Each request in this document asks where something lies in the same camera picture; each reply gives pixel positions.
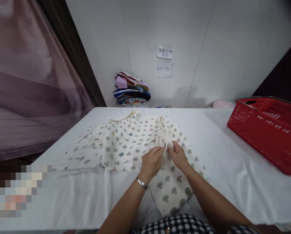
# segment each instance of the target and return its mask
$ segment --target pixelated area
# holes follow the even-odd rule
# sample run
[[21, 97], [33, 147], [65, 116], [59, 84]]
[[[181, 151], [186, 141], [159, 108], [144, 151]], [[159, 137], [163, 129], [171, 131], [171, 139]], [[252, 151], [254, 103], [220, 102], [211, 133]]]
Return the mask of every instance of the pixelated area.
[[0, 166], [0, 218], [21, 217], [51, 174], [51, 165]]

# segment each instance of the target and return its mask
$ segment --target pink curtain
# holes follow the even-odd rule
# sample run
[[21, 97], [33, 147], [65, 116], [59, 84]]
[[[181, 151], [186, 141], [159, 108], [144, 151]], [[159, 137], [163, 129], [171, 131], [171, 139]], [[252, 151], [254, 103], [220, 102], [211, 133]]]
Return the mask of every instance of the pink curtain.
[[0, 0], [0, 160], [45, 151], [93, 105], [35, 0]]

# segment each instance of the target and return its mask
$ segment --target pink pillow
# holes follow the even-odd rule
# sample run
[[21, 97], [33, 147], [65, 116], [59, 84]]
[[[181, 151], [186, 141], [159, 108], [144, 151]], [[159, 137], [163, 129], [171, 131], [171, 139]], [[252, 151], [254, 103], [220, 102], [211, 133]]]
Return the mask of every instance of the pink pillow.
[[225, 100], [216, 100], [212, 103], [212, 108], [215, 109], [229, 109], [229, 108], [234, 108], [235, 107], [235, 103], [233, 102], [229, 102], [229, 101], [225, 101]]

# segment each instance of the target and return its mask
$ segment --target silver bracelet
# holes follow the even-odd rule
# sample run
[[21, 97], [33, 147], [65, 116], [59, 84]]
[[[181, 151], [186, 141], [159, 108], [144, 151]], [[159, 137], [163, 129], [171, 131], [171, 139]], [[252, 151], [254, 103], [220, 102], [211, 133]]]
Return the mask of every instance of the silver bracelet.
[[138, 177], [136, 177], [136, 181], [141, 185], [141, 187], [143, 187], [145, 190], [148, 190], [148, 185], [139, 180]]

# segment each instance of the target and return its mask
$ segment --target white tablecloth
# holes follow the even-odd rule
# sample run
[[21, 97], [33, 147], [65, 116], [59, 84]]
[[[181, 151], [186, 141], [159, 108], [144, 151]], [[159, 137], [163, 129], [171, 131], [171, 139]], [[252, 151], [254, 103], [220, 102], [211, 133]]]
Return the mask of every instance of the white tablecloth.
[[[94, 108], [33, 165], [53, 165], [88, 129], [129, 114], [131, 108]], [[144, 116], [173, 119], [187, 136], [209, 182], [255, 224], [291, 222], [291, 177], [227, 128], [232, 109], [138, 109]], [[97, 229], [138, 173], [81, 173], [43, 181], [19, 218], [0, 219], [0, 230]], [[178, 213], [203, 213], [192, 196]], [[150, 191], [142, 199], [136, 225], [161, 219]]]

